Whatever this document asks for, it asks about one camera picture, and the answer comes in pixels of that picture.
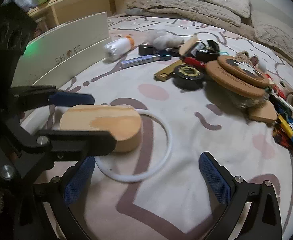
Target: black tin with gold label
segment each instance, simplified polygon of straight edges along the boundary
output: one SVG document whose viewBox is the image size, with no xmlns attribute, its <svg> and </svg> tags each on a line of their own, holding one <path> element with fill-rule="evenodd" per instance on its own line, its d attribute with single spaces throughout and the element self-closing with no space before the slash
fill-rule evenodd
<svg viewBox="0 0 293 240">
<path fill-rule="evenodd" d="M 205 75 L 191 65 L 177 66 L 173 73 L 173 83 L 181 89 L 197 90 L 203 87 Z"/>
</svg>

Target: wooden shelf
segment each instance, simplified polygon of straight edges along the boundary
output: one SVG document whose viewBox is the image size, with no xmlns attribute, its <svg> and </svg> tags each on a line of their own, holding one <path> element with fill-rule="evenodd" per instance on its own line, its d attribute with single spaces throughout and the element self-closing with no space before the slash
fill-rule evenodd
<svg viewBox="0 0 293 240">
<path fill-rule="evenodd" d="M 28 12 L 34 20 L 46 17 L 48 28 L 99 12 L 122 14 L 126 3 L 134 0 L 51 0 Z"/>
</svg>

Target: textured blue pad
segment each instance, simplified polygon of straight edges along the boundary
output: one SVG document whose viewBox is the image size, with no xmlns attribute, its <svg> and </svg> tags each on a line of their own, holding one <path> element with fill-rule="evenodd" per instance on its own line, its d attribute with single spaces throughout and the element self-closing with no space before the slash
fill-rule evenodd
<svg viewBox="0 0 293 240">
<path fill-rule="evenodd" d="M 199 168 L 207 182 L 210 184 L 219 203 L 228 206 L 231 201 L 230 187 L 204 153 L 200 155 Z"/>
<path fill-rule="evenodd" d="M 64 202 L 67 206 L 69 206 L 70 204 L 73 204 L 78 199 L 82 189 L 85 186 L 87 179 L 91 178 L 94 167 L 95 167 L 94 157 L 93 156 L 87 157 L 81 164 L 77 173 L 67 184 L 64 190 Z"/>
</svg>

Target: metal screw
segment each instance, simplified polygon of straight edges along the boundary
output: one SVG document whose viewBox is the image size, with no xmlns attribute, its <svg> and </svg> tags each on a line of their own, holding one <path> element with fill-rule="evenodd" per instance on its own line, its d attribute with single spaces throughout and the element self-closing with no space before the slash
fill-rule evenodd
<svg viewBox="0 0 293 240">
<path fill-rule="evenodd" d="M 64 154 L 63 153 L 57 153 L 56 157 L 61 160 L 64 157 Z"/>
<path fill-rule="evenodd" d="M 271 183 L 271 181 L 269 181 L 269 180 L 266 180 L 264 183 L 265 183 L 268 187 L 271 187 L 271 186 L 272 186 L 272 183 Z"/>
<path fill-rule="evenodd" d="M 2 167 L 2 177 L 5 180 L 13 179 L 14 174 L 15 174 L 15 169 L 11 165 L 4 165 Z"/>
<path fill-rule="evenodd" d="M 236 176 L 235 177 L 236 182 L 242 183 L 244 179 L 241 176 Z"/>
<path fill-rule="evenodd" d="M 61 179 L 61 177 L 59 177 L 59 176 L 55 176 L 55 177 L 53 177 L 53 178 L 50 180 L 50 182 L 58 183 L 58 182 L 60 181 L 60 179 Z"/>
<path fill-rule="evenodd" d="M 48 137 L 41 135 L 36 139 L 36 142 L 40 145 L 45 145 L 48 143 Z"/>
</svg>

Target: brown round pouch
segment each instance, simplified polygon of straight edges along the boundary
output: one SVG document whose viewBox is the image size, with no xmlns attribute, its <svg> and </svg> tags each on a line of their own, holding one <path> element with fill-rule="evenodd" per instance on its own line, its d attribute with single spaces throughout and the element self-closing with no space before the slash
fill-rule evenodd
<svg viewBox="0 0 293 240">
<path fill-rule="evenodd" d="M 238 95 L 258 99 L 265 94 L 264 89 L 250 85 L 226 71 L 219 65 L 217 60 L 209 61 L 206 65 L 206 70 L 216 83 Z"/>
<path fill-rule="evenodd" d="M 269 79 L 258 68 L 231 56 L 219 56 L 218 62 L 226 71 L 237 78 L 260 88 L 269 85 Z"/>
</svg>

